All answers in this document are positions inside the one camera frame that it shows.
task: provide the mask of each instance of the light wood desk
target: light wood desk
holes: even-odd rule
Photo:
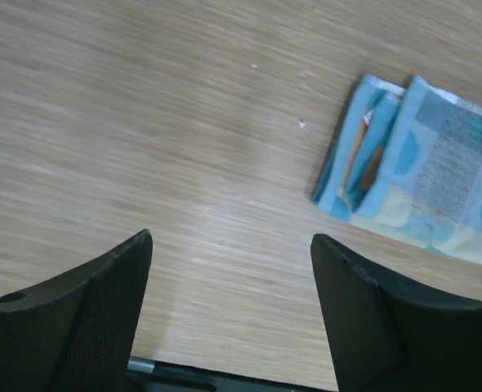
[[[482,104],[482,2],[0,0],[0,296],[149,228],[134,354],[335,390],[314,233],[482,299],[310,203],[363,72]]]

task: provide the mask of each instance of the wooden table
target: wooden table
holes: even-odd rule
[[[134,354],[335,390],[314,233],[482,299],[311,204],[365,72],[482,104],[482,2],[0,0],[0,296],[149,228]]]

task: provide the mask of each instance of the black mesh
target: black mesh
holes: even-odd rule
[[[50,391],[121,390],[149,275],[150,253],[151,246],[133,247],[91,279]]]

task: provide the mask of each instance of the folded cloth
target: folded cloth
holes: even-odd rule
[[[362,99],[357,92],[350,109]],[[315,202],[359,227],[482,264],[482,107],[421,77],[402,95],[385,93],[373,102],[355,152],[345,138],[358,134],[352,119],[358,114],[349,110]],[[345,133],[347,123],[353,132]],[[343,169],[336,173],[341,156]]]
[[[373,109],[387,92],[402,94],[404,90],[372,75],[366,75],[355,91],[348,108],[341,135],[319,179],[314,203],[327,212],[337,214],[341,206],[339,189],[346,184],[360,144],[368,131]]]

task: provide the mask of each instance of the folded towel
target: folded towel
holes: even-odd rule
[[[482,107],[421,77],[404,96],[362,92],[381,84],[368,76],[355,93],[315,202],[359,227],[482,264]]]

